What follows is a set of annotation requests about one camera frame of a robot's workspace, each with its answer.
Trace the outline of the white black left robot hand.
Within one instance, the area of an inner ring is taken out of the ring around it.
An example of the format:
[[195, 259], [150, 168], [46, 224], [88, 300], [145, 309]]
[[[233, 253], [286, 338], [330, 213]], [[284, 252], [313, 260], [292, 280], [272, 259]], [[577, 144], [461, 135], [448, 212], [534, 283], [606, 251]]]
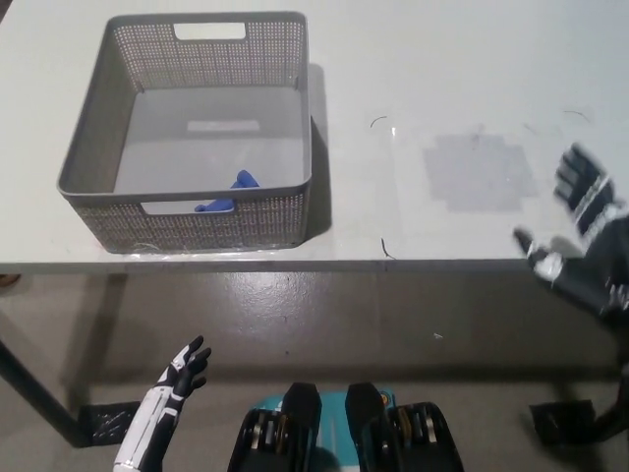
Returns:
[[115, 471], [160, 471], [186, 400], [203, 387], [211, 349], [197, 336], [143, 398], [114, 460]]

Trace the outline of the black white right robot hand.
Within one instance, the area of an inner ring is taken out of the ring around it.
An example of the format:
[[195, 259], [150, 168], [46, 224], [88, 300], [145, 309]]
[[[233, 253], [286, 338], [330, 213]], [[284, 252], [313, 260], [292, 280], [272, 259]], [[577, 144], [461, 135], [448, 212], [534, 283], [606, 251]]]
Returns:
[[554, 195], [585, 245], [569, 257], [539, 244], [523, 227], [513, 237], [541, 285], [601, 320], [628, 317], [628, 204], [610, 175], [580, 145], [562, 155]]

